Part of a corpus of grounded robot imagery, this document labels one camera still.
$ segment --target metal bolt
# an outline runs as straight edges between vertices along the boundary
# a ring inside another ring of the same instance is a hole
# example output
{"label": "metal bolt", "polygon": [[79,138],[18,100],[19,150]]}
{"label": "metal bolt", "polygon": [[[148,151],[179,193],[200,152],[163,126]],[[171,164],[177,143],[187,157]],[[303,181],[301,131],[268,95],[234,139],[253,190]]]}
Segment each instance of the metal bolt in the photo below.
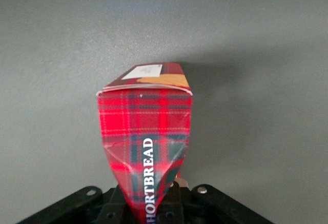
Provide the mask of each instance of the metal bolt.
{"label": "metal bolt", "polygon": [[197,192],[200,194],[207,193],[207,189],[205,187],[198,187]]}
{"label": "metal bolt", "polygon": [[87,192],[87,196],[92,196],[96,193],[95,190],[91,189],[90,191]]}

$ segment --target cardboard box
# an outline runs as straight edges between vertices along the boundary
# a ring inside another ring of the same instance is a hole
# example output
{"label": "cardboard box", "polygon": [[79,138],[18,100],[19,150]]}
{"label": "cardboard box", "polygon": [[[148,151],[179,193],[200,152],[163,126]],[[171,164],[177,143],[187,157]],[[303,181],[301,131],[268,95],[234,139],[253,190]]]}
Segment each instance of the cardboard box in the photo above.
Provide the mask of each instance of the cardboard box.
{"label": "cardboard box", "polygon": [[139,223],[179,172],[190,135],[192,92],[177,63],[138,65],[97,94],[108,163]]}

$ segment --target box lid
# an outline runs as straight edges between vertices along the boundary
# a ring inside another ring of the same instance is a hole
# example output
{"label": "box lid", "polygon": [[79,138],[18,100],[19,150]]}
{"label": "box lid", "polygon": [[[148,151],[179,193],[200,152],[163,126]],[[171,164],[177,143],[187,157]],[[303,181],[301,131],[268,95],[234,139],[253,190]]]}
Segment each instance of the box lid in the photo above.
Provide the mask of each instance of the box lid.
{"label": "box lid", "polygon": [[193,95],[185,74],[180,64],[177,63],[136,65],[105,86],[97,95],[104,92],[131,88],[178,89]]}

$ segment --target gray wall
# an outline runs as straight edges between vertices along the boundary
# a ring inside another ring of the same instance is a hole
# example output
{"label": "gray wall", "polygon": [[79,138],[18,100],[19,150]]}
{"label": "gray wall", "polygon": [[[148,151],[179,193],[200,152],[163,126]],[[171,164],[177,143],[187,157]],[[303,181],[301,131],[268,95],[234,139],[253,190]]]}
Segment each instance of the gray wall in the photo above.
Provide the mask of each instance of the gray wall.
{"label": "gray wall", "polygon": [[95,93],[183,63],[182,176],[276,223],[328,220],[328,0],[0,0],[0,223],[116,185]]}

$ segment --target sticker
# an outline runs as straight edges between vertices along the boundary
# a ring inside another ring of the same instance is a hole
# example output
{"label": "sticker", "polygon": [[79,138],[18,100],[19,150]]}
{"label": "sticker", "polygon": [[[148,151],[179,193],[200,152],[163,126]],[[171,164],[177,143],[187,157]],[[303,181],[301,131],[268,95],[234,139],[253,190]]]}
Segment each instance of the sticker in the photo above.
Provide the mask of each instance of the sticker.
{"label": "sticker", "polygon": [[162,64],[144,65],[135,67],[130,73],[122,79],[135,79],[143,77],[159,77],[162,70]]}

